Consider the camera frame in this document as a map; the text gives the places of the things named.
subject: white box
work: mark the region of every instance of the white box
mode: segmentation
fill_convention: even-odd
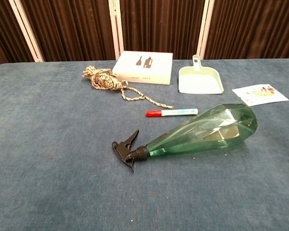
[[[124,51],[112,73],[120,81],[169,85],[171,68],[172,53]]]

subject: light green dustpan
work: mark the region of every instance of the light green dustpan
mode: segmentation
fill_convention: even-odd
[[[218,72],[201,66],[199,55],[193,55],[194,66],[179,70],[179,92],[189,94],[222,94],[223,85]]]

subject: green plastic bottle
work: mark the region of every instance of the green plastic bottle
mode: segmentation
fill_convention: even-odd
[[[119,158],[133,169],[135,160],[227,148],[242,143],[257,129],[256,115],[245,104],[221,104],[130,151],[139,131],[126,141],[113,142]]]

